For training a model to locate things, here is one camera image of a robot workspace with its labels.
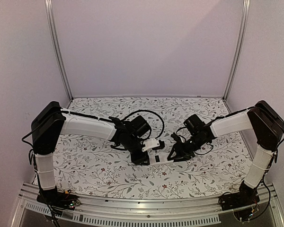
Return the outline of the white and red remote control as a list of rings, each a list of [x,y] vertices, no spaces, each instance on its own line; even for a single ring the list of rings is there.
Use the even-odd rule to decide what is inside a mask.
[[[168,160],[168,155],[154,155],[150,156],[150,165],[158,166],[173,163],[174,160]]]

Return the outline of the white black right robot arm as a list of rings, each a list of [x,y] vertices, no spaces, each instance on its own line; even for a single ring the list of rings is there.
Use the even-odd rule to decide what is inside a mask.
[[[235,196],[235,202],[239,206],[246,206],[253,200],[265,174],[269,172],[272,163],[277,162],[279,147],[284,142],[284,120],[265,100],[218,116],[209,122],[204,122],[197,114],[193,114],[184,121],[184,127],[189,131],[190,138],[182,140],[177,133],[171,135],[175,144],[167,157],[168,161],[188,160],[206,143],[228,134],[250,134],[255,150],[250,169]]]

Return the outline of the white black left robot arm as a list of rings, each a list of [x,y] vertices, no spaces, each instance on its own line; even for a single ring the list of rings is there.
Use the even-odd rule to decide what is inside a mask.
[[[100,138],[123,146],[130,152],[132,163],[148,165],[148,153],[143,151],[141,137],[150,130],[149,124],[138,116],[132,121],[115,117],[108,119],[82,113],[75,113],[60,107],[56,101],[50,102],[31,123],[33,151],[36,171],[42,197],[50,204],[57,205],[61,195],[57,192],[53,152],[60,135],[80,135]]]

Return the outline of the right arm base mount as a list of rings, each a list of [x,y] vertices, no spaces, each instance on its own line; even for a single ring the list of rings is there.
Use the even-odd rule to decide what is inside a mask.
[[[257,187],[250,188],[244,183],[244,181],[241,183],[238,192],[226,192],[218,199],[218,203],[223,211],[252,205],[259,201],[260,199],[257,193]]]

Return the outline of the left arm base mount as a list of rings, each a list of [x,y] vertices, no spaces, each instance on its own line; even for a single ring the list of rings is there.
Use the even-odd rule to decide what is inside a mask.
[[[57,188],[50,190],[39,190],[36,199],[38,202],[49,205],[52,209],[58,210],[74,210],[80,205],[78,196],[71,194],[70,190],[59,192]]]

